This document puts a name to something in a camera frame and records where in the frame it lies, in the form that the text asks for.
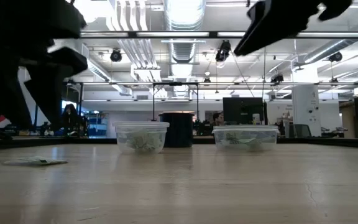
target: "metal frame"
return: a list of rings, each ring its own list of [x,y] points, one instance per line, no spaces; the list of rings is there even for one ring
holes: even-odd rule
[[[133,85],[133,86],[152,86],[152,85],[169,85],[171,82],[83,82],[84,85]],[[182,85],[194,85],[194,83],[181,83]],[[318,86],[339,86],[339,85],[352,85],[358,86],[358,82],[316,82],[316,83],[307,83],[307,82],[281,82],[281,83],[263,83],[263,82],[218,82],[218,83],[197,83],[200,86],[208,86],[208,85],[234,85],[234,86],[247,86],[247,85],[255,85],[255,86],[288,86],[288,85],[318,85]]]
[[[198,105],[198,88],[199,88],[199,83],[197,82],[188,82],[188,83],[181,83],[181,82],[155,82],[152,83],[153,85],[153,120],[156,121],[155,119],[155,97],[154,95],[156,93],[158,93],[158,91],[160,91],[165,85],[169,85],[169,86],[182,86],[182,85],[195,85],[197,87],[197,119],[198,119],[198,114],[199,114],[199,105]],[[157,85],[162,85],[162,87],[157,90],[157,92],[155,92],[155,86]]]
[[[82,39],[241,39],[239,31],[84,31]],[[358,31],[302,31],[285,39],[353,39],[358,40]]]

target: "fluorescent light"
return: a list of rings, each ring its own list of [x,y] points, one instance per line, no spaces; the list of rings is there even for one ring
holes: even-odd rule
[[[215,82],[210,82],[210,83],[199,83],[199,85],[234,85],[234,82],[232,82],[232,83],[215,83]]]
[[[138,32],[138,37],[207,37],[209,32]]]
[[[358,37],[358,32],[300,32],[297,37]]]
[[[83,102],[107,102],[107,100],[83,100]]]
[[[118,82],[117,84],[120,84],[120,85],[153,85],[153,83],[150,83],[150,82],[132,82],[132,83]]]
[[[108,82],[104,82],[104,83],[98,83],[98,82],[89,82],[89,83],[84,83],[84,85],[108,85],[110,83]]]
[[[218,32],[218,37],[242,37],[245,32]]]
[[[239,3],[228,2],[228,3],[221,3],[221,4],[207,3],[206,7],[247,7],[247,3],[245,3],[245,2],[239,2]]]
[[[85,31],[81,33],[81,38],[88,39],[97,39],[97,38],[105,38],[105,37],[128,37],[127,32],[95,32],[95,31]]]
[[[205,40],[161,40],[163,44],[205,44]]]

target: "table surface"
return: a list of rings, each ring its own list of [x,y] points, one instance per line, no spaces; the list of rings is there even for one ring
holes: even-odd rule
[[[4,166],[27,156],[66,159]],[[0,223],[358,223],[358,149],[214,145],[120,154],[116,145],[0,150]]]

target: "person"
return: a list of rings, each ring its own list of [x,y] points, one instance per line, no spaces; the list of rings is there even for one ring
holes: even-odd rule
[[[66,105],[65,110],[62,114],[62,118],[64,127],[63,134],[66,136],[67,134],[70,134],[72,131],[74,131],[80,120],[77,114],[77,110],[75,109],[73,104]]]
[[[223,125],[224,121],[223,121],[223,113],[215,113],[213,114],[213,125],[214,126],[220,126]]]

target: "container lid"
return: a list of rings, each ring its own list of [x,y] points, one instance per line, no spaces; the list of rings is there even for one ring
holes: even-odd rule
[[[242,129],[242,128],[263,128],[263,129],[267,129],[267,128],[272,128],[272,129],[278,129],[278,127],[276,125],[252,125],[252,124],[247,124],[247,125],[221,125],[221,126],[214,126],[214,129]]]
[[[276,125],[222,125],[214,126],[215,131],[278,131]]]
[[[118,121],[113,125],[115,127],[169,127],[168,122],[158,121]]]

